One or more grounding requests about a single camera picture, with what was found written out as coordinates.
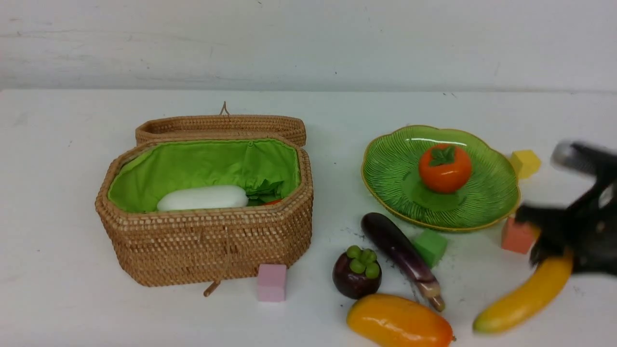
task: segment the leaf-shaped plate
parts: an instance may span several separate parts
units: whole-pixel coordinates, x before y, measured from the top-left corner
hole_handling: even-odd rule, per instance
[[[451,196],[427,190],[418,174],[420,157],[438,143],[461,146],[472,163],[469,181]],[[397,217],[448,232],[490,227],[514,213],[521,199],[516,173],[503,154],[470,133],[425,125],[403,127],[371,141],[362,180]]]

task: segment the mangosteen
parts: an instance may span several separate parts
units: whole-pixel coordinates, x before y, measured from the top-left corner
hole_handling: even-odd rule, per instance
[[[332,280],[336,289],[348,298],[360,299],[377,293],[381,285],[377,254],[370,248],[349,247],[334,264]]]

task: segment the green fabric lining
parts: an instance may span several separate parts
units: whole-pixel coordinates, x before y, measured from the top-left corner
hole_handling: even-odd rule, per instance
[[[146,213],[172,191],[212,185],[244,188],[250,206],[285,198],[300,185],[297,152],[274,139],[162,143],[126,163],[107,197]]]

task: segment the banana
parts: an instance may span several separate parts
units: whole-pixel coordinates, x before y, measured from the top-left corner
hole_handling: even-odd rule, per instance
[[[502,333],[522,324],[555,299],[572,274],[573,255],[550,257],[525,283],[490,305],[473,322],[475,333]]]

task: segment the toy vegetable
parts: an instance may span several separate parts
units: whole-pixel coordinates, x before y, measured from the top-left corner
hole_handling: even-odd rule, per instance
[[[471,177],[471,159],[459,146],[440,143],[420,157],[418,172],[422,182],[436,193],[452,194]]]
[[[572,273],[572,266],[569,251],[563,257],[544,260],[527,282],[477,316],[474,332],[502,333],[537,314],[559,295]]]
[[[376,293],[381,285],[381,267],[372,249],[353,245],[339,257],[332,270],[332,281],[344,296],[360,299]]]
[[[248,202],[246,191],[240,186],[200,186],[172,191],[159,201],[157,210],[224,209],[244,207]]]
[[[392,259],[420,290],[435,310],[442,312],[445,302],[441,286],[413,247],[412,242],[388,217],[377,212],[367,213],[360,222],[362,231],[382,252]]]
[[[347,325],[381,347],[446,347],[454,339],[450,324],[428,307],[381,293],[356,301]]]

